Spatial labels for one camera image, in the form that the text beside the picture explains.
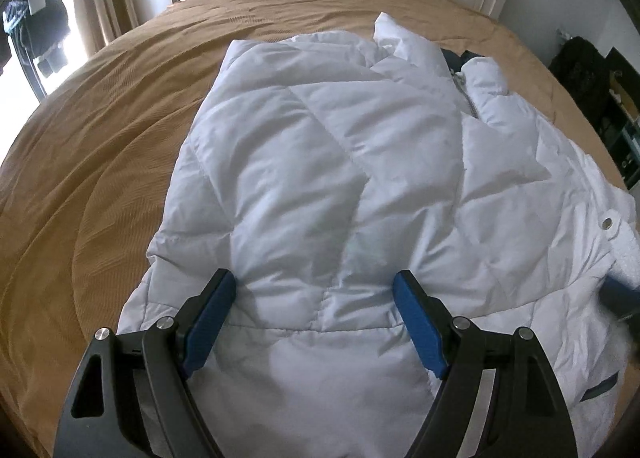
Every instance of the black bag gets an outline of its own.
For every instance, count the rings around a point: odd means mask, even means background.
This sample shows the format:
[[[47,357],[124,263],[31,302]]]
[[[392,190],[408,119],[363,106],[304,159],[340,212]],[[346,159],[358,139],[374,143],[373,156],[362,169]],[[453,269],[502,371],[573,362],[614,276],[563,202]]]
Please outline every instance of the black bag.
[[[596,47],[582,37],[567,41],[549,70],[597,130],[609,98],[609,68]]]

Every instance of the tan bedspread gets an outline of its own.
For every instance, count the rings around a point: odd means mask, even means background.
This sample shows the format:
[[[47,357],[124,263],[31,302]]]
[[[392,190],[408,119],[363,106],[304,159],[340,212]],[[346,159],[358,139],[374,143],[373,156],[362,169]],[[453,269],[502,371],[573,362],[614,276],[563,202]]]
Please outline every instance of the tan bedspread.
[[[115,326],[147,268],[182,143],[233,39],[343,29],[387,12],[510,87],[623,187],[589,123],[510,31],[448,0],[187,0],[100,51],[41,105],[0,170],[0,394],[43,456],[87,340]]]

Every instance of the blue gripper pad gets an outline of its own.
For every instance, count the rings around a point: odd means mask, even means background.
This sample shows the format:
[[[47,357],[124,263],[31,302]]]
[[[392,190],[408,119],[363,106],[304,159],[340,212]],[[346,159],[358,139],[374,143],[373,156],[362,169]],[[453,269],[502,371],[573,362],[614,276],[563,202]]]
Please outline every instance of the blue gripper pad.
[[[204,366],[235,299],[236,278],[227,272],[185,338],[181,367],[186,378]]]
[[[618,319],[626,320],[640,314],[640,289],[620,282],[612,275],[605,276],[598,299]]]
[[[442,337],[401,272],[394,278],[394,301],[414,343],[422,365],[442,380],[448,370],[442,350]]]

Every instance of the silver zipper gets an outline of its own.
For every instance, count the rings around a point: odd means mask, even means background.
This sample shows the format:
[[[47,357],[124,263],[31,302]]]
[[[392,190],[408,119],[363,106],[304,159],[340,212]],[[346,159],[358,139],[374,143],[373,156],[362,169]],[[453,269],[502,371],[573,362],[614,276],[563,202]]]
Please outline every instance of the silver zipper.
[[[465,96],[466,101],[469,104],[469,109],[471,109],[471,116],[474,118],[480,118],[480,116],[478,115],[478,108],[476,108],[476,104],[474,104],[474,102],[471,100],[471,97],[466,94],[464,73],[454,73],[453,70],[451,70],[451,76],[453,78],[453,83],[458,88],[458,91]]]

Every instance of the white puffer jacket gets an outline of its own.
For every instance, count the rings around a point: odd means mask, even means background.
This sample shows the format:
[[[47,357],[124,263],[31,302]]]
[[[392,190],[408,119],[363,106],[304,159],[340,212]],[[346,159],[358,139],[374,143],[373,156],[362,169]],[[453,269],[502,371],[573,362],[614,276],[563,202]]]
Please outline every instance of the white puffer jacket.
[[[439,387],[394,306],[405,268],[482,329],[531,326],[580,456],[603,440],[618,388],[579,400],[625,367],[594,291],[616,264],[639,275],[633,200],[495,61],[470,60],[459,80],[464,91],[436,44],[385,14],[374,42],[229,47],[119,324],[146,329],[233,271],[238,298],[190,380],[228,458],[404,456]]]

